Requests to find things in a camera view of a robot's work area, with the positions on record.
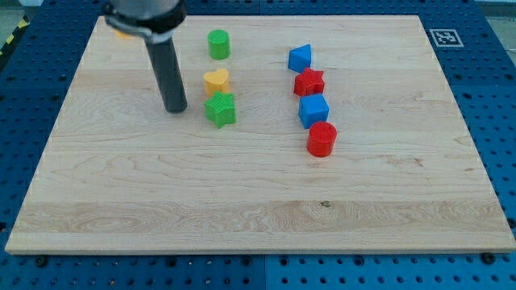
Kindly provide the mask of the yellow block behind arm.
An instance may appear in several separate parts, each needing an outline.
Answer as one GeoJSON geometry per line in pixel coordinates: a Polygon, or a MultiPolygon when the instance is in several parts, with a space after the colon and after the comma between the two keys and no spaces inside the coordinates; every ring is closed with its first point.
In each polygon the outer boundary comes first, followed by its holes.
{"type": "Polygon", "coordinates": [[[120,30],[114,29],[114,33],[121,39],[130,39],[131,35],[121,32],[120,30]]]}

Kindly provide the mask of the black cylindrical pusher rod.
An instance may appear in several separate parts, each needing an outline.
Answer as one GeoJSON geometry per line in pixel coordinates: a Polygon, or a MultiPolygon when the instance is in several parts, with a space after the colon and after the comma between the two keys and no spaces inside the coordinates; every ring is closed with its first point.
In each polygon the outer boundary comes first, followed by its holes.
{"type": "Polygon", "coordinates": [[[173,40],[146,43],[146,48],[165,110],[169,113],[183,112],[187,100],[173,40]]]}

